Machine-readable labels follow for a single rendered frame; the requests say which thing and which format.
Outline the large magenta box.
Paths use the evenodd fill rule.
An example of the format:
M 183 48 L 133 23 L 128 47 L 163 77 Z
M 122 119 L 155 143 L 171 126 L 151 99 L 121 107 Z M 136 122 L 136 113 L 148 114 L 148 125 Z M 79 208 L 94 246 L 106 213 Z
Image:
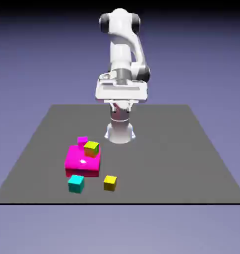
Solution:
M 98 177 L 100 171 L 101 150 L 95 157 L 85 155 L 84 148 L 71 145 L 64 162 L 67 177 L 80 175 L 84 177 Z

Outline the small cyan cube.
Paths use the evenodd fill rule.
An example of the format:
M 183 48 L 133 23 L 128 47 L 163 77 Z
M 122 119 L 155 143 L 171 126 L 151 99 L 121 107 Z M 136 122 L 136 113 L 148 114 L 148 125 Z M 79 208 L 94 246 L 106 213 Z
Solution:
M 72 175 L 68 180 L 68 190 L 73 193 L 82 193 L 85 184 L 84 176 Z

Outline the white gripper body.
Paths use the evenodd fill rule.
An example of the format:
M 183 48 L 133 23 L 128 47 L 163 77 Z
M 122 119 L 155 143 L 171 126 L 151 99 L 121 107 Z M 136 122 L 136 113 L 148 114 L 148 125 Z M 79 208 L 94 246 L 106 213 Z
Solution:
M 141 101 L 148 98 L 148 86 L 144 81 L 127 80 L 127 84 L 117 84 L 116 79 L 98 79 L 95 98 L 99 101 Z

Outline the small olive yellow cube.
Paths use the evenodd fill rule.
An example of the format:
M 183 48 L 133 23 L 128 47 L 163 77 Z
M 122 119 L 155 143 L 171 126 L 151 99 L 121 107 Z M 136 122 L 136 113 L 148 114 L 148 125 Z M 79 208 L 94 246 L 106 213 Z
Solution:
M 89 157 L 96 157 L 99 154 L 100 145 L 95 141 L 88 141 L 84 145 L 84 154 Z

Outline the small magenta cube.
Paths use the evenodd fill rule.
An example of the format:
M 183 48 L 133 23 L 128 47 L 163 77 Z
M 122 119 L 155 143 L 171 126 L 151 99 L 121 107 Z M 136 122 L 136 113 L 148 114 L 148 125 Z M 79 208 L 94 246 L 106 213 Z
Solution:
M 84 149 L 85 144 L 88 142 L 87 136 L 79 136 L 77 138 L 77 145 L 79 149 Z

